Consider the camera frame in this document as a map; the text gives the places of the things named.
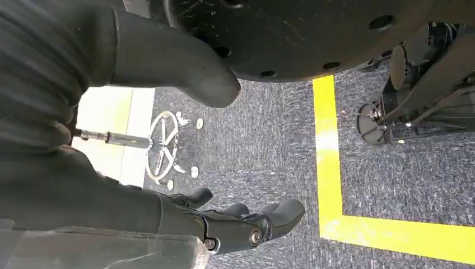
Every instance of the gray carpet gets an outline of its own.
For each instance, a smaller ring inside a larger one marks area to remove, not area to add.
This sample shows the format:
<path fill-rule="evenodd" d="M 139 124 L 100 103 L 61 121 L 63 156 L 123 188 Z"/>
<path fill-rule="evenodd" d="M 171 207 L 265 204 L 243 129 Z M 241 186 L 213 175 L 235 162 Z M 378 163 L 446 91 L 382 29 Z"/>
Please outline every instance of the gray carpet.
<path fill-rule="evenodd" d="M 382 146 L 359 138 L 358 108 L 376 99 L 386 77 L 387 66 L 336 75 L 344 214 L 475 226 L 473 134 Z M 196 165 L 200 174 L 170 172 L 173 192 L 208 187 L 215 194 L 208 208 L 215 209 L 237 202 L 259 209 L 292 197 L 307 214 L 290 235 L 212 257 L 208 268 L 473 268 L 319 238 L 311 82 L 241 84 L 241 95 L 226 109 L 207 108 L 176 89 L 156 91 L 154 117 L 170 110 L 192 120 L 180 130 L 177 162 L 187 171 Z M 197 118 L 204 119 L 199 131 Z M 148 178 L 145 187 L 168 193 Z"/>

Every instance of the yellow tape line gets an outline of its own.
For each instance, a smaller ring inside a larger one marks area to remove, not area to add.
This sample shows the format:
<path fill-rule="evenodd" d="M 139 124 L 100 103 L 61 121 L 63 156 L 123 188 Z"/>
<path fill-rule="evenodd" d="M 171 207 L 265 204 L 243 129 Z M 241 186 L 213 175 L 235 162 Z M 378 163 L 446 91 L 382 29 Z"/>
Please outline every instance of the yellow tape line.
<path fill-rule="evenodd" d="M 320 237 L 475 265 L 475 227 L 343 215 L 333 76 L 313 90 Z"/>

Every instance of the metal rod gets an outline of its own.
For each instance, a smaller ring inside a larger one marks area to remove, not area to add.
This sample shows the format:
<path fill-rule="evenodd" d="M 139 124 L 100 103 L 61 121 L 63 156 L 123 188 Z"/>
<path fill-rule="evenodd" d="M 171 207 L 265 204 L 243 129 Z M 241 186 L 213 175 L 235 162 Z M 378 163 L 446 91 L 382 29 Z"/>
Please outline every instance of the metal rod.
<path fill-rule="evenodd" d="M 127 134 L 111 132 L 99 133 L 81 130 L 80 137 L 84 140 L 95 139 L 104 141 L 106 144 L 113 144 L 125 147 L 136 147 L 139 149 L 150 149 L 153 145 L 153 141 L 150 138 L 129 136 Z"/>

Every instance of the robotic hand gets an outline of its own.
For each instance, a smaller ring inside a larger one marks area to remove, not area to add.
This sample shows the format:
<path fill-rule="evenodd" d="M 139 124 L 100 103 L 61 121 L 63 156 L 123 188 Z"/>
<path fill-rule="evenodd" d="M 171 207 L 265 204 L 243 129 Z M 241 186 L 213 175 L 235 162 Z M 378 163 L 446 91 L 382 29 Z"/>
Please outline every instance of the robotic hand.
<path fill-rule="evenodd" d="M 282 237 L 299 223 L 305 213 L 303 205 L 297 200 L 272 203 L 254 214 L 242 203 L 223 211 L 196 210 L 212 197 L 211 191 L 203 188 L 189 196 L 168 196 L 162 202 L 171 201 L 176 206 L 175 210 L 199 216 L 204 223 L 203 242 L 209 251 L 217 254 L 252 249 L 262 242 Z"/>
<path fill-rule="evenodd" d="M 80 0 L 3 0 L 0 11 L 0 219 L 13 229 L 192 235 L 213 253 L 229 253 L 279 238 L 300 221 L 305 210 L 296 200 L 254 214 L 241 204 L 198 211 L 212 198 L 207 189 L 166 196 L 123 186 L 62 146 L 71 136 L 64 124 L 89 86 L 175 86 L 209 106 L 231 104 L 240 85 L 208 45 Z"/>

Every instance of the caster wheel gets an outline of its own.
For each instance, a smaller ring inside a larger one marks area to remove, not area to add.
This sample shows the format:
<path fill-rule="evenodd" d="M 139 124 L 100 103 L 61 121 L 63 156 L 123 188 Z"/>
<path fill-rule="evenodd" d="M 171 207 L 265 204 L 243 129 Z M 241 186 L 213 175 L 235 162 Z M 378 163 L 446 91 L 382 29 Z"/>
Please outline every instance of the caster wheel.
<path fill-rule="evenodd" d="M 366 143 L 372 145 L 382 143 L 386 133 L 386 128 L 379 126 L 371 117 L 375 109 L 376 106 L 374 104 L 365 104 L 360 108 L 356 117 L 358 133 Z"/>

